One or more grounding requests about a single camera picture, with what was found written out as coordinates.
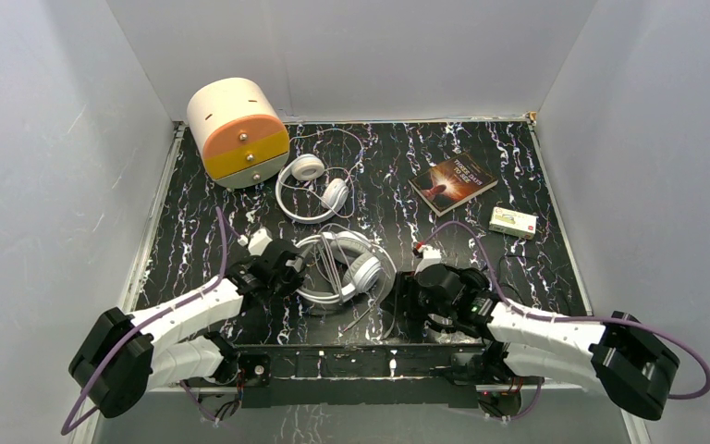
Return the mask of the large white over-ear headphones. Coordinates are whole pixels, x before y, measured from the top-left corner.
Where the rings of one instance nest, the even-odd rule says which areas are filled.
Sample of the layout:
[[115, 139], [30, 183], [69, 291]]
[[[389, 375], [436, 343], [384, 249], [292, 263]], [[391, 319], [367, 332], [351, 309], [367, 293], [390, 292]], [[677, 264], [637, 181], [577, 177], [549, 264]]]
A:
[[329, 286], [320, 290], [303, 284], [296, 291], [315, 314], [339, 311], [376, 285], [380, 287], [364, 312], [343, 327], [343, 332], [352, 330], [375, 310], [396, 280], [398, 267], [379, 242], [339, 224], [328, 224], [293, 246], [299, 249], [303, 263], [315, 265]]

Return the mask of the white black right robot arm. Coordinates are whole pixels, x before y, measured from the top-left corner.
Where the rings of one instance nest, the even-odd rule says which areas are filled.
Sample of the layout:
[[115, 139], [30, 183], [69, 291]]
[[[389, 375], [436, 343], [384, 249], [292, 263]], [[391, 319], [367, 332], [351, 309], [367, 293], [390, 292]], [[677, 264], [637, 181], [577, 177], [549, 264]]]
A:
[[662, 417], [679, 357], [629, 314], [578, 320], [503, 302], [480, 270], [443, 264], [399, 273], [393, 292], [410, 321], [485, 344], [468, 366], [474, 375], [496, 383], [528, 376], [570, 383], [642, 419]]

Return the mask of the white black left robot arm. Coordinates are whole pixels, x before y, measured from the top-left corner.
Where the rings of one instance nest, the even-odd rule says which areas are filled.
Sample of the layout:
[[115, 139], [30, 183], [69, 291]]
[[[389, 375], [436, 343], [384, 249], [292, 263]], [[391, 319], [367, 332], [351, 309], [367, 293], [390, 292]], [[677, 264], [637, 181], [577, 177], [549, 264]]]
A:
[[210, 325], [294, 292], [305, 268], [300, 249], [287, 240], [260, 240], [249, 253], [168, 302], [131, 313], [117, 307], [103, 312], [68, 366], [83, 397], [114, 418], [171, 383], [210, 378], [227, 385], [237, 379], [241, 352]]

